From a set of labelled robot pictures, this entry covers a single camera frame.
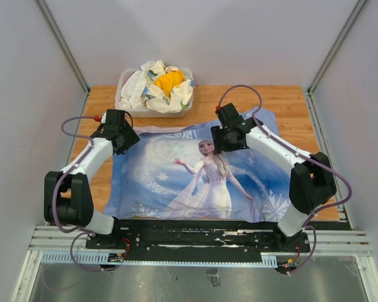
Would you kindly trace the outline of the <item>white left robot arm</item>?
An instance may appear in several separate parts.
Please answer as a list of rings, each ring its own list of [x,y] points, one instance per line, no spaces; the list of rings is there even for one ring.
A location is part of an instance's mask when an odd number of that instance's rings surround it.
[[[68,132],[66,125],[75,120],[98,123],[91,135]],[[90,182],[99,168],[113,155],[125,154],[139,142],[133,117],[124,110],[108,109],[101,116],[76,116],[61,124],[63,134],[87,140],[81,153],[59,171],[50,171],[44,179],[43,216],[61,232],[81,229],[100,234],[100,241],[109,249],[122,243],[122,233],[114,228],[116,219],[95,210]]]

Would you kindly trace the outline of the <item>pink blue printed pillowcase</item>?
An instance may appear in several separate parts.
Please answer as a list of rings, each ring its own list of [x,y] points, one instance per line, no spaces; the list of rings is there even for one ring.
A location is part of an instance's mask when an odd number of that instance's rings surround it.
[[[212,155],[210,129],[138,127],[140,140],[113,158],[105,213],[119,219],[279,221],[290,206],[290,178],[253,149]]]

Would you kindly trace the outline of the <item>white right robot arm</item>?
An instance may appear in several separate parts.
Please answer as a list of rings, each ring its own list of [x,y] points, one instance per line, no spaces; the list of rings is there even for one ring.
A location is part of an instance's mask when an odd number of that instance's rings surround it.
[[[272,238],[277,250],[290,250],[314,210],[337,192],[328,156],[289,144],[254,116],[245,120],[232,103],[217,106],[215,113],[220,125],[210,131],[218,154],[253,149],[289,175],[290,206],[273,229]]]

